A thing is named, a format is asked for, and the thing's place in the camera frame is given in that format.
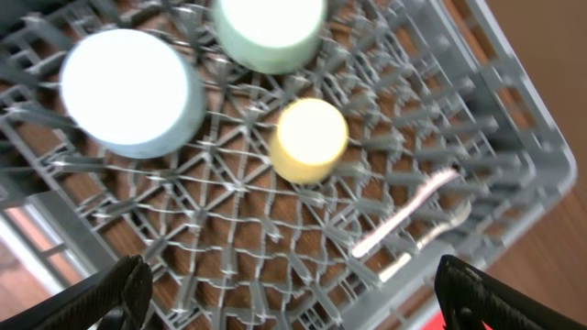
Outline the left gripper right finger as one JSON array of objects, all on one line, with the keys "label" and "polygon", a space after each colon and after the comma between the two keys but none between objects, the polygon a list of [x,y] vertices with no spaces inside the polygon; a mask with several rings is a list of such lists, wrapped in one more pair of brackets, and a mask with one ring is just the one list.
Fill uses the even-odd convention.
[{"label": "left gripper right finger", "polygon": [[441,257],[434,291],[446,330],[582,330],[581,323],[452,255]]}]

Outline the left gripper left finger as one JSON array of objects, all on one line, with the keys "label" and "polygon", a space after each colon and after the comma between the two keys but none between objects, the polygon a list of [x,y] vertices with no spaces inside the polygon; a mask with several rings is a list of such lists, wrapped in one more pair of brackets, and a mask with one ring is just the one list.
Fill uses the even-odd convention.
[{"label": "left gripper left finger", "polygon": [[152,272],[140,255],[125,256],[109,269],[1,323],[1,330],[139,330],[153,293]]}]

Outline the small light blue bowl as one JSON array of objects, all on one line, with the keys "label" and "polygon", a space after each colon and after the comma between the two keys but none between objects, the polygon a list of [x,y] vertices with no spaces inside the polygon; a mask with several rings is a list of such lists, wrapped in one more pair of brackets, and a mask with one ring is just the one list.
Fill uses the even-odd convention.
[{"label": "small light blue bowl", "polygon": [[152,159],[187,143],[205,116],[194,66],[160,38],[111,29],[82,39],[60,71],[65,110],[90,138],[117,155]]}]

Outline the yellow cup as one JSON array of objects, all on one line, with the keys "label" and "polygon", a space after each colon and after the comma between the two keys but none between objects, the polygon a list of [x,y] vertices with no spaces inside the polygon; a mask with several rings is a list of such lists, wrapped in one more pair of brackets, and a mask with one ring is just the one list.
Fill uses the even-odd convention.
[{"label": "yellow cup", "polygon": [[349,139],[345,117],[332,104],[317,98],[289,103],[271,136],[274,171],[288,182],[324,180],[344,154]]}]

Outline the green bowl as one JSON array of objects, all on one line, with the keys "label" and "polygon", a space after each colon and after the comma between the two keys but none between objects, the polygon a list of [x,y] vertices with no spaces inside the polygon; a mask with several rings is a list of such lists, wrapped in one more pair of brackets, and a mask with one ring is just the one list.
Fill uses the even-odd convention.
[{"label": "green bowl", "polygon": [[236,63],[265,74],[304,67],[318,52],[325,0],[215,0],[216,40]]}]

